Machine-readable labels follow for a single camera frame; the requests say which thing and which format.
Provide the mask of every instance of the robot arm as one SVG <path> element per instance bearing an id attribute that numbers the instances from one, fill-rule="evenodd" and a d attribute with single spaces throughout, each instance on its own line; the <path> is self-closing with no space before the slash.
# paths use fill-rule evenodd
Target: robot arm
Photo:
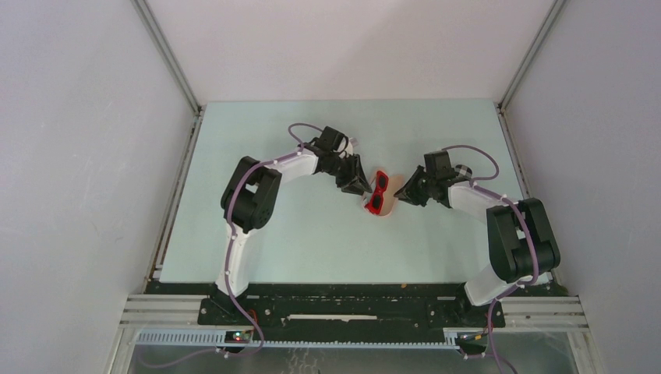
<path id="1" fill-rule="evenodd" d="M 469 182 L 470 169 L 453 168 L 447 151 L 425 154 L 425 167 L 418 166 L 404 187 L 395 193 L 401 201 L 425 206 L 429 199 L 451 209 L 462 210 L 486 224 L 490 265 L 458 290 L 461 309 L 489 303 L 519 280 L 532 279 L 533 263 L 522 227 L 510 206 Z M 525 218 L 537 254 L 539 272 L 560 264 L 560 253 L 544 206 L 537 199 L 516 203 Z"/>
<path id="2" fill-rule="evenodd" d="M 236 189 L 240 189 L 232 211 L 232 223 L 237 228 L 233 241 L 232 228 L 226 224 L 227 240 L 232 245 L 228 266 L 229 283 L 234 295 L 240 295 L 248 287 L 256 264 L 254 259 L 259 254 L 258 248 L 251 248 L 255 247 L 256 241 L 249 239 L 258 235 L 270 220 L 280 184 L 321 172 L 334 176 L 335 184 L 342 192 L 357 195 L 372 192 L 362 170 L 360 156 L 353 154 L 354 143 L 345 134 L 326 127 L 318 138 L 305 143 L 298 155 L 256 169 L 245 185 L 239 186 L 246 172 L 259 163 L 247 156 L 240 160 L 221 198 L 221 207 L 227 220 L 230 200 Z M 224 264 L 222 269 L 216 285 L 222 293 L 227 294 Z"/>

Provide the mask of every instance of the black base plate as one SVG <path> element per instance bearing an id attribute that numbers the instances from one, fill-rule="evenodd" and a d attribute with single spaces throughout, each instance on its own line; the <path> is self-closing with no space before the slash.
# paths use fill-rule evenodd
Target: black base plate
<path id="1" fill-rule="evenodd" d="M 261 284 L 249 288 L 239 303 L 254 311 L 268 340 L 364 343 L 445 342 L 444 327 L 486 326 L 484 312 L 458 316 L 451 295 L 457 284 Z M 249 325 L 238 312 L 226 312 L 217 293 L 200 306 L 200 325 Z M 296 319 L 300 315 L 348 316 Z M 370 316 L 372 319 L 351 319 Z M 504 327 L 500 303 L 493 325 Z"/>

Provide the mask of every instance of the light blue table surface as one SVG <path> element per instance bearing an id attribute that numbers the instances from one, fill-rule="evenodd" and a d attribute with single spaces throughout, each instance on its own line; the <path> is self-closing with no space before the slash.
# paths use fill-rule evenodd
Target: light blue table surface
<path id="1" fill-rule="evenodd" d="M 359 141 L 368 178 L 377 167 L 412 175 L 423 154 L 453 144 L 490 153 L 500 177 L 482 185 L 521 198 L 514 168 L 489 100 L 235 102 L 207 105 L 165 256 L 162 282 L 213 282 L 226 249 L 221 195 L 239 159 L 271 159 L 296 144 L 287 126 L 329 125 Z M 317 135 L 298 128 L 305 141 Z M 451 150 L 453 164 L 491 175 L 471 150 Z M 341 193 L 334 178 L 313 175 L 281 186 L 263 229 L 254 282 L 462 282 L 487 263 L 486 226 L 430 200 L 399 203 L 374 217 L 360 197 Z"/>

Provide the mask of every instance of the sunglasses lens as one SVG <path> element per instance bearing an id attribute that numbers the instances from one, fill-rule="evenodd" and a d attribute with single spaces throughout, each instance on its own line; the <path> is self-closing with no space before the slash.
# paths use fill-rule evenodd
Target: sunglasses lens
<path id="1" fill-rule="evenodd" d="M 384 177 L 382 175 L 379 175 L 379 178 L 377 178 L 377 179 L 378 179 L 378 182 L 379 182 L 379 187 L 382 188 L 382 189 L 385 189 L 386 184 L 388 183 L 388 180 L 386 179 L 386 177 Z"/>
<path id="2" fill-rule="evenodd" d="M 381 208 L 381 196 L 374 196 L 374 199 L 372 199 L 372 208 L 374 209 L 379 209 Z"/>

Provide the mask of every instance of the white wall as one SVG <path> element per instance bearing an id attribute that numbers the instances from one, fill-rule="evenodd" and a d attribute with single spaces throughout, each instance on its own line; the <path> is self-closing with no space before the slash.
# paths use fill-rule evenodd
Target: white wall
<path id="1" fill-rule="evenodd" d="M 197 98 L 498 101 L 553 0 L 157 0 Z"/>
<path id="2" fill-rule="evenodd" d="M 659 372 L 661 2 L 570 2 L 508 113 L 610 373 Z"/>
<path id="3" fill-rule="evenodd" d="M 101 372 L 193 115 L 128 0 L 2 2 L 0 64 L 0 372 Z"/>

